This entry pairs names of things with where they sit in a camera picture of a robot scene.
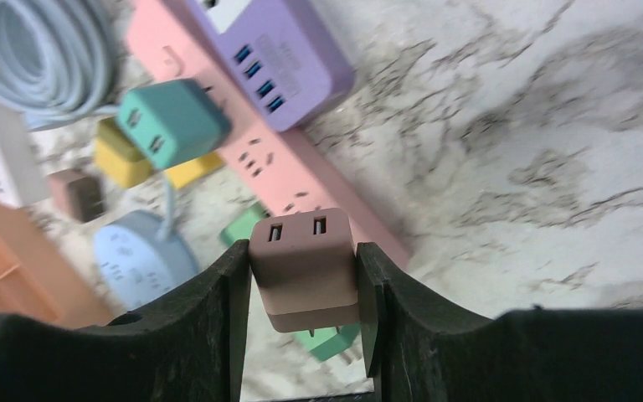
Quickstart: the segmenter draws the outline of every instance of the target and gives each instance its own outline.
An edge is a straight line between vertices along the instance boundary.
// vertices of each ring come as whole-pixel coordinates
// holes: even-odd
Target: blue cable
[[[117,43],[99,0],[0,0],[0,102],[31,130],[68,125],[106,105]]]
[[[157,239],[163,242],[169,240],[173,233],[173,226],[176,220],[175,209],[176,209],[176,189],[173,187],[173,183],[166,177],[166,174],[162,174],[164,177],[164,185],[166,186],[166,212],[164,214],[164,220],[162,226],[157,232]]]

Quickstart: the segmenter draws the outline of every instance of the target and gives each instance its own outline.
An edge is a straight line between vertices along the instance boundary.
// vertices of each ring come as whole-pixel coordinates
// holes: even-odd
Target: purple power adapter
[[[309,0],[188,0],[229,73],[270,127],[328,111],[355,71]]]

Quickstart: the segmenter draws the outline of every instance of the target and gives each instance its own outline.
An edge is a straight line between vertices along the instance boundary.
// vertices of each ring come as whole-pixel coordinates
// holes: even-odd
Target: teal adapter
[[[130,90],[122,99],[116,122],[157,170],[215,150],[232,128],[192,79]]]

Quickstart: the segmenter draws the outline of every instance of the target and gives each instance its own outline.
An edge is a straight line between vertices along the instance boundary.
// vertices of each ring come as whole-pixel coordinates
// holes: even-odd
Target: orange tray
[[[106,324],[112,314],[23,210],[0,205],[0,312],[62,327]]]

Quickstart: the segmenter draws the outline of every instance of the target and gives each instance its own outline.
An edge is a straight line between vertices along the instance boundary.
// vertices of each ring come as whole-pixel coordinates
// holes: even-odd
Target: teal cube
[[[353,345],[361,332],[361,324],[345,325],[339,328],[323,328],[314,330],[314,336],[309,331],[295,332],[296,340],[304,346],[317,360],[323,362],[332,358]]]
[[[210,153],[232,127],[206,91],[190,79],[130,90],[116,122],[157,170]]]
[[[220,232],[220,241],[226,247],[230,247],[238,240],[249,239],[255,224],[269,217],[265,207],[260,203],[255,203]]]

